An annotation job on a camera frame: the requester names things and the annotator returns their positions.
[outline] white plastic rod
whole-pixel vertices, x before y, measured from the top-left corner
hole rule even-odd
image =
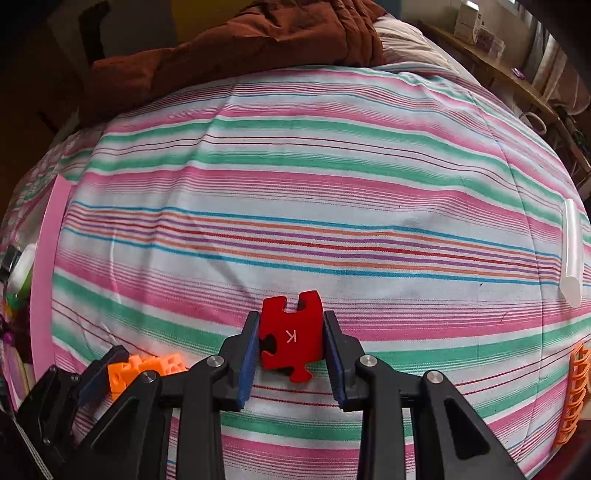
[[[579,209],[573,199],[566,199],[562,205],[560,291],[572,308],[581,305],[583,257],[583,232]]]

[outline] blue gripper pad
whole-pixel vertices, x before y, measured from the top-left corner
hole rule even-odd
[[[254,327],[248,339],[248,346],[244,353],[244,359],[242,360],[242,368],[238,374],[238,397],[236,403],[240,409],[244,407],[244,404],[251,396],[252,382],[255,378],[256,365],[259,357],[258,327],[260,318],[260,315],[257,313]]]
[[[345,374],[343,372],[343,366],[339,358],[335,339],[330,332],[326,318],[324,318],[322,345],[324,349],[324,361],[326,361],[326,368],[329,372],[330,386],[333,391],[333,396],[339,404],[339,408],[343,408],[346,401]]]

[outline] white box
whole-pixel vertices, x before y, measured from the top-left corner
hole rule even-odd
[[[462,2],[453,36],[470,45],[476,45],[476,37],[481,26],[482,14],[479,12],[478,5],[470,1]]]

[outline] red puzzle piece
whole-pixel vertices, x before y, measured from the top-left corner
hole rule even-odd
[[[275,338],[277,351],[261,352],[263,370],[293,367],[292,382],[312,379],[306,364],[322,360],[322,302],[316,290],[300,293],[297,312],[283,309],[287,298],[272,297],[262,303],[259,339]]]

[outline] orange toy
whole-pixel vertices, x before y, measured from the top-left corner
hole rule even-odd
[[[131,355],[128,362],[110,364],[107,369],[109,371],[111,396],[115,401],[141,372],[154,370],[163,377],[184,372],[187,367],[185,367],[180,354],[173,353],[167,356],[149,356],[144,359],[139,355]]]
[[[567,395],[564,399],[560,428],[554,439],[552,450],[567,443],[577,429],[577,423],[583,409],[583,399],[587,392],[587,383],[589,382],[587,374],[589,372],[590,354],[591,349],[585,350],[582,342],[578,343],[573,353],[570,354]]]

